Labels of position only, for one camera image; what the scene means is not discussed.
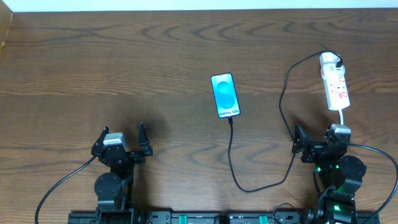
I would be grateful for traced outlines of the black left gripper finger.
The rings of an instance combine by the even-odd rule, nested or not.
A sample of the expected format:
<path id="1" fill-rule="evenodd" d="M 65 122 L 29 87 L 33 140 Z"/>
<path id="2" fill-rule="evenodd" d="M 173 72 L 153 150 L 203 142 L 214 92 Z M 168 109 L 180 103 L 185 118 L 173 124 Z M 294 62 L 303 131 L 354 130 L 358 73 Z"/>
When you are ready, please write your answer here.
<path id="1" fill-rule="evenodd" d="M 107 126 L 104 127 L 104 129 L 102 130 L 99 138 L 96 140 L 96 142 L 94 143 L 94 145 L 92 146 L 92 152 L 102 152 L 104 149 L 104 139 L 105 136 L 109 133 L 109 128 Z"/>
<path id="2" fill-rule="evenodd" d="M 149 142 L 149 139 L 147 138 L 145 125 L 143 122 L 140 122 L 139 125 L 139 138 L 137 143 L 142 151 L 152 152 L 152 146 Z"/>

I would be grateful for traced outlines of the blue Galaxy smartphone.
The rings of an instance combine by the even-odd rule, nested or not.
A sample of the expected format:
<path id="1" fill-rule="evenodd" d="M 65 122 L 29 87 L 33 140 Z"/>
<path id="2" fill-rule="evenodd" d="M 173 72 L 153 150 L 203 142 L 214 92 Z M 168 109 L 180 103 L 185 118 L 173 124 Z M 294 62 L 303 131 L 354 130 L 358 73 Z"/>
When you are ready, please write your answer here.
<path id="1" fill-rule="evenodd" d="M 232 74 L 213 75 L 211 86 L 218 117 L 221 119 L 239 116 L 241 110 Z"/>

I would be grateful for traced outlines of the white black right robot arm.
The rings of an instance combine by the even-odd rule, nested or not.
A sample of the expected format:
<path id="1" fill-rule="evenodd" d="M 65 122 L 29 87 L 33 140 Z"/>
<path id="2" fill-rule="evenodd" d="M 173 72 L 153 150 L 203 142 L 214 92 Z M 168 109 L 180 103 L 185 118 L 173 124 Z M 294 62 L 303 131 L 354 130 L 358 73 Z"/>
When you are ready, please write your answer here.
<path id="1" fill-rule="evenodd" d="M 295 125 L 292 152 L 301 152 L 303 163 L 315 164 L 315 177 L 323 190 L 315 204 L 303 215 L 303 223 L 358 222 L 355 193 L 363 184 L 366 165 L 355 156 L 348 156 L 351 130 L 343 124 L 332 124 L 325 133 L 326 141 L 312 141 L 304 129 Z"/>

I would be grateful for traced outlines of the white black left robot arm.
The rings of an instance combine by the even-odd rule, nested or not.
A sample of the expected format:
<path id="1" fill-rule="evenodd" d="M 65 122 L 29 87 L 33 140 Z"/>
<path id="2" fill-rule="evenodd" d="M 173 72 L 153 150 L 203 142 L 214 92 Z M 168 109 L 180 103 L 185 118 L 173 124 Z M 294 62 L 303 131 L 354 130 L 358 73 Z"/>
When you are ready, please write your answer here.
<path id="1" fill-rule="evenodd" d="M 110 133 L 104 127 L 91 148 L 91 154 L 110 168 L 101 174 L 94 185 L 98 197 L 93 223 L 146 223 L 147 215 L 133 207 L 132 184 L 134 167 L 146 162 L 153 149 L 146 134 L 144 123 L 139 124 L 139 149 L 127 152 L 123 133 Z"/>

